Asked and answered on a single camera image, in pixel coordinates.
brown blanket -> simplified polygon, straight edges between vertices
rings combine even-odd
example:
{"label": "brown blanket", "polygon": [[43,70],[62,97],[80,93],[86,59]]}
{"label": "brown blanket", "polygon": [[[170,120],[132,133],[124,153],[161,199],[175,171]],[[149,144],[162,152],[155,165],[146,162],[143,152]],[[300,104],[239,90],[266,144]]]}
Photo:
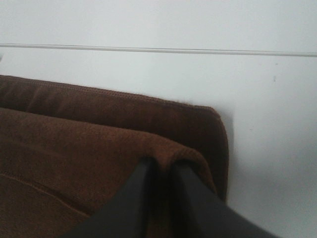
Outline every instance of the brown blanket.
{"label": "brown blanket", "polygon": [[228,146],[211,108],[0,76],[0,237],[56,237],[109,201],[144,156],[160,183],[148,237],[170,237],[166,177],[192,160],[226,197]]}

brown fabric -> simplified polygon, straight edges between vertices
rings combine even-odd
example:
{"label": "brown fabric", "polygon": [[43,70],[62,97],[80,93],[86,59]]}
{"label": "brown fabric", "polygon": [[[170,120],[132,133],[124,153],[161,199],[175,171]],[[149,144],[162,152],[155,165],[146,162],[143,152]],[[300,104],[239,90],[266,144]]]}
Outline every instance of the brown fabric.
{"label": "brown fabric", "polygon": [[[195,161],[225,200],[228,147],[213,109],[0,76],[0,237],[64,233],[109,201],[144,156],[156,158],[162,183],[175,160]],[[171,234],[165,186],[149,237]]]}

white wall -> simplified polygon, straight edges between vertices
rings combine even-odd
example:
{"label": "white wall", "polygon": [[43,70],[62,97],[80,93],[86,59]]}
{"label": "white wall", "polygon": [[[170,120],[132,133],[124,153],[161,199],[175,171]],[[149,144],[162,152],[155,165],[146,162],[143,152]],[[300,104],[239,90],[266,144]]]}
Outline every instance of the white wall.
{"label": "white wall", "polygon": [[[0,2],[0,43],[317,51],[311,1]],[[212,106],[228,205],[285,238],[317,234],[317,58],[0,48],[0,74]]]}

